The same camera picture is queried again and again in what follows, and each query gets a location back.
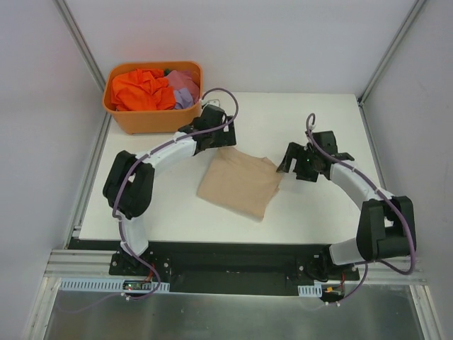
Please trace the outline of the beige t shirt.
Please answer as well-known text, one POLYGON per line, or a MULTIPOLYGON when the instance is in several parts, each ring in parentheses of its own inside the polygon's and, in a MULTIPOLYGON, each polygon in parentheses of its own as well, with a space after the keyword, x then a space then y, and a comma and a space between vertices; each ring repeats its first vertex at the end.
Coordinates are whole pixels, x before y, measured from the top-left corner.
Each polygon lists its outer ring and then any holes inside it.
POLYGON ((212 159, 197 196, 261 221, 268 204, 279 191, 281 180, 282 174, 268 158, 223 147, 212 159))

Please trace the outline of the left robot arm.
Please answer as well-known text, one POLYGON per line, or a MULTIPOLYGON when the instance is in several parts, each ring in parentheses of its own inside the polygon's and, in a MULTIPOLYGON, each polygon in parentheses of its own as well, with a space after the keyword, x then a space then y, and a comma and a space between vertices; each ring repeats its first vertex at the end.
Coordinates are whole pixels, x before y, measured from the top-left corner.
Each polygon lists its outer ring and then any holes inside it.
POLYGON ((119 152, 103 187, 103 196, 118 221, 120 246, 128 256, 125 267, 140 276, 149 269, 149 246, 141 216, 151 205, 154 180, 178 162, 207 150, 236 145, 234 120, 212 104, 201 115, 180 127, 171 139, 157 147, 133 154, 119 152))

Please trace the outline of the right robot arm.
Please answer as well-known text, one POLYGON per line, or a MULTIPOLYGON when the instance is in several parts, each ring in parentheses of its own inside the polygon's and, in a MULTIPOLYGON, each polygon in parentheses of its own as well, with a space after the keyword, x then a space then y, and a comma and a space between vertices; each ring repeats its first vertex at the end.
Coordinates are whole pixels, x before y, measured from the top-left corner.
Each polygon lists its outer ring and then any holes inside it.
POLYGON ((416 234, 413 203, 379 188, 347 152, 340 153, 332 131, 307 130, 306 145, 291 142, 279 173, 293 171, 298 180, 317 182, 324 176, 342 189, 360 211, 357 233, 347 241, 325 246, 310 261, 308 277, 326 282, 355 264, 379 262, 401 275, 415 269, 416 234))

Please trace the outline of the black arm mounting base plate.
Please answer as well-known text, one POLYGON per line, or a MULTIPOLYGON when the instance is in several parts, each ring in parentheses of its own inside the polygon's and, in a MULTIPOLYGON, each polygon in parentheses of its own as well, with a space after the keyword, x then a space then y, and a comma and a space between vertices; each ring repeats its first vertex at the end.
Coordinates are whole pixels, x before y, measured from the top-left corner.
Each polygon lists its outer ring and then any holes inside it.
POLYGON ((72 239, 68 248, 111 251, 109 275, 162 282, 172 293, 295 296, 302 286, 362 278, 356 263, 326 260, 324 244, 149 242, 138 259, 118 241, 72 239))

